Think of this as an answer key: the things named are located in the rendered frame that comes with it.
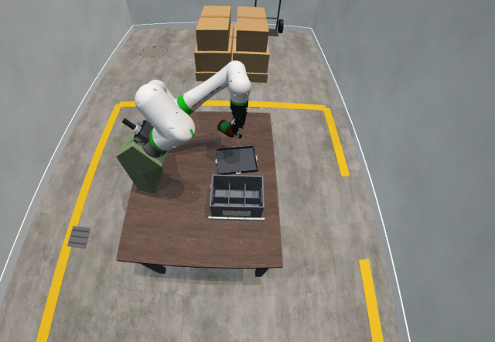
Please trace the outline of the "orange bottle with green base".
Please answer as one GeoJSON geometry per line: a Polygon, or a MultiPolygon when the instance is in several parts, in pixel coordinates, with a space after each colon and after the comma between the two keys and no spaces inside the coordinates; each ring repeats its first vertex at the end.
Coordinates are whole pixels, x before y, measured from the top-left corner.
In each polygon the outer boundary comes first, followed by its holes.
{"type": "MultiPolygon", "coordinates": [[[[217,129],[224,133],[225,135],[233,138],[234,137],[234,133],[231,131],[231,126],[230,126],[230,123],[228,121],[225,121],[225,120],[222,120],[219,122],[218,126],[217,126],[217,129]]],[[[238,138],[240,139],[242,137],[242,134],[239,133],[239,136],[238,138]]]]}

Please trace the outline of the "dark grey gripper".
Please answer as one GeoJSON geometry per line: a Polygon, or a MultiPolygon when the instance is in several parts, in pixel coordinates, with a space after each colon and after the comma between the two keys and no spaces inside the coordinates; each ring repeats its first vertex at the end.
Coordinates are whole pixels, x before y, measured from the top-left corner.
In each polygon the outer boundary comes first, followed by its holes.
{"type": "Polygon", "coordinates": [[[233,121],[230,122],[231,130],[234,133],[234,137],[238,140],[239,133],[242,134],[242,129],[245,123],[247,111],[241,114],[232,112],[233,121]]]}

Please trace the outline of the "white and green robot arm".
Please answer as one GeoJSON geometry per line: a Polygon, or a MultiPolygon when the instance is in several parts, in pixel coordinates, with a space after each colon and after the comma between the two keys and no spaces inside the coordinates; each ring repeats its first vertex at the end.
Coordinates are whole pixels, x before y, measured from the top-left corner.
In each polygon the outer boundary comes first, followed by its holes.
{"type": "Polygon", "coordinates": [[[163,82],[150,81],[140,87],[135,95],[136,108],[148,122],[143,120],[134,125],[124,118],[122,123],[133,129],[133,141],[140,142],[149,156],[164,156],[167,151],[189,142],[194,137],[196,129],[189,115],[226,87],[230,92],[230,109],[235,113],[246,112],[251,82],[243,63],[235,60],[177,99],[163,82]]]}

